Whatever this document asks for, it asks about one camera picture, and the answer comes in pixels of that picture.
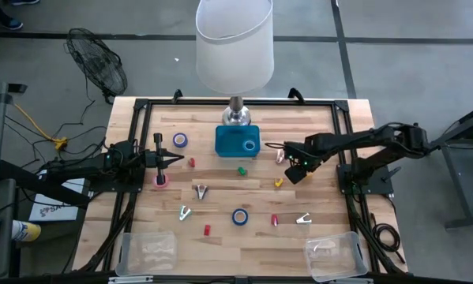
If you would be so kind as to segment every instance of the fan grille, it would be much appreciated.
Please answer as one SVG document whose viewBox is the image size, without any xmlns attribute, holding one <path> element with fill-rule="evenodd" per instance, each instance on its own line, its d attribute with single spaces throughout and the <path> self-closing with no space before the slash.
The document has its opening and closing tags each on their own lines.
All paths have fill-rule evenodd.
<svg viewBox="0 0 473 284">
<path fill-rule="evenodd" d="M 66 44 L 78 67 L 103 93 L 124 93 L 127 89 L 127 77 L 120 58 L 97 39 L 96 35 L 84 28 L 72 28 Z"/>
</svg>

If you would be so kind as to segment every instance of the shoe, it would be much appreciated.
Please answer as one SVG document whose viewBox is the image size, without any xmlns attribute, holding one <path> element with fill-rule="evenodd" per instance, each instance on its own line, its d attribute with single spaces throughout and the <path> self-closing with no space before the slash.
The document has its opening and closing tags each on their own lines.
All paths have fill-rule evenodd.
<svg viewBox="0 0 473 284">
<path fill-rule="evenodd" d="M 39 0 L 9 0 L 9 3 L 13 6 L 20 6 L 20 5 L 31 5 L 38 3 Z"/>
<path fill-rule="evenodd" d="M 3 27 L 8 28 L 11 31 L 16 31 L 24 27 L 21 21 L 12 19 L 8 24 L 2 24 Z"/>
</svg>

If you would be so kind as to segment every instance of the gray floor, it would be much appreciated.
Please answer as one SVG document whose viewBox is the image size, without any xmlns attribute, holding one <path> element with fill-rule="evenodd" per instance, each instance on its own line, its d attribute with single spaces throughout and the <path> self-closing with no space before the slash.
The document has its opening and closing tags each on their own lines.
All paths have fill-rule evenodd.
<svg viewBox="0 0 473 284">
<path fill-rule="evenodd" d="M 473 0 L 339 0 L 347 36 L 473 38 Z M 66 32 L 82 26 L 94 32 L 193 34 L 195 0 L 50 0 L 38 6 L 8 7 L 30 32 Z M 275 0 L 274 28 L 280 36 L 335 36 L 327 0 Z M 195 43 L 107 41 L 120 54 L 129 79 L 126 95 L 216 95 L 195 72 Z M 369 99 L 377 125 L 418 122 L 430 139 L 473 110 L 473 46 L 349 44 L 348 55 L 358 98 Z M 269 84 L 253 96 L 283 97 L 296 87 L 312 98 L 347 98 L 340 52 L 335 43 L 276 43 L 276 69 Z M 61 40 L 0 39 L 0 80 L 24 83 L 15 97 L 48 133 L 76 121 L 88 100 L 84 77 Z M 83 126 L 72 136 L 106 125 L 111 108 L 89 84 L 96 99 Z M 13 109 L 9 115 L 24 121 Z M 17 128 L 30 141 L 38 137 Z M 69 145 L 73 151 L 99 141 L 102 131 Z M 39 149 L 54 158 L 48 144 Z M 6 130 L 5 159 L 32 160 L 31 146 Z M 34 170 L 40 163 L 30 166 Z M 473 281 L 473 228 L 446 232 L 444 223 L 462 217 L 440 152 L 421 160 L 402 160 L 393 178 L 400 232 L 410 271 L 417 275 Z M 24 254 L 28 274 L 59 272 L 73 236 L 44 243 Z"/>
</svg>

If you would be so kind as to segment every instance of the wooden tabletop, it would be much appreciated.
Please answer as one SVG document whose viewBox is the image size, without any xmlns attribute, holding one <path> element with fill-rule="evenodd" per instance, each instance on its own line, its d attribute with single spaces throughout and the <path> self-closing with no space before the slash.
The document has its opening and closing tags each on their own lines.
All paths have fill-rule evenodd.
<svg viewBox="0 0 473 284">
<path fill-rule="evenodd" d="M 133 113 L 134 97 L 118 97 L 111 112 L 107 144 L 126 140 Z M 354 131 L 374 126 L 370 104 L 365 99 L 348 100 Z M 338 189 L 335 167 L 338 157 L 320 166 L 311 177 L 297 185 L 284 176 L 288 163 L 275 163 L 276 150 L 266 142 L 304 141 L 315 133 L 334 132 L 331 111 L 322 106 L 250 106 L 252 123 L 261 129 L 261 152 L 255 159 L 220 158 L 215 153 L 215 127 L 220 125 L 225 106 L 154 106 L 148 131 L 147 148 L 153 149 L 153 133 L 163 134 L 163 148 L 184 155 L 186 159 L 172 164 L 166 174 L 171 179 L 166 189 L 154 189 L 154 169 L 147 170 L 143 191 L 137 199 L 133 232 L 173 231 L 178 240 L 178 263 L 173 275 L 260 275 L 305 276 L 302 248 L 307 238 L 348 232 L 347 207 Z M 138 122 L 141 135 L 144 111 Z M 176 148 L 172 138 L 185 133 L 189 144 Z M 377 148 L 359 150 L 372 155 Z M 187 159 L 194 158 L 190 168 Z M 240 176 L 239 166 L 248 170 Z M 275 189 L 274 178 L 283 178 Z M 209 186 L 199 200 L 195 185 Z M 88 206 L 73 269 L 88 262 L 108 234 L 114 206 L 114 193 L 104 193 Z M 397 229 L 391 204 L 381 196 L 368 196 L 368 206 L 377 222 Z M 193 214 L 178 220 L 181 205 Z M 236 208 L 249 212 L 249 221 L 236 226 L 231 215 Z M 311 225 L 297 225 L 295 220 L 309 212 Z M 279 225 L 271 225 L 271 215 L 278 215 Z M 203 235 L 211 226 L 209 237 Z M 367 243 L 362 247 L 367 258 Z M 395 254 L 389 254 L 401 269 L 407 270 Z"/>
</svg>

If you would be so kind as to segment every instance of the blue plastic container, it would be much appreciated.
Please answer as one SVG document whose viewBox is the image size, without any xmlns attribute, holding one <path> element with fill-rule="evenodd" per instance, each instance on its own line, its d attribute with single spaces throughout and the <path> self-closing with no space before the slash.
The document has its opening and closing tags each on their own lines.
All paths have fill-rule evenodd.
<svg viewBox="0 0 473 284">
<path fill-rule="evenodd" d="M 259 127 L 219 125 L 215 129 L 215 152 L 220 157 L 255 157 L 261 150 Z"/>
</svg>

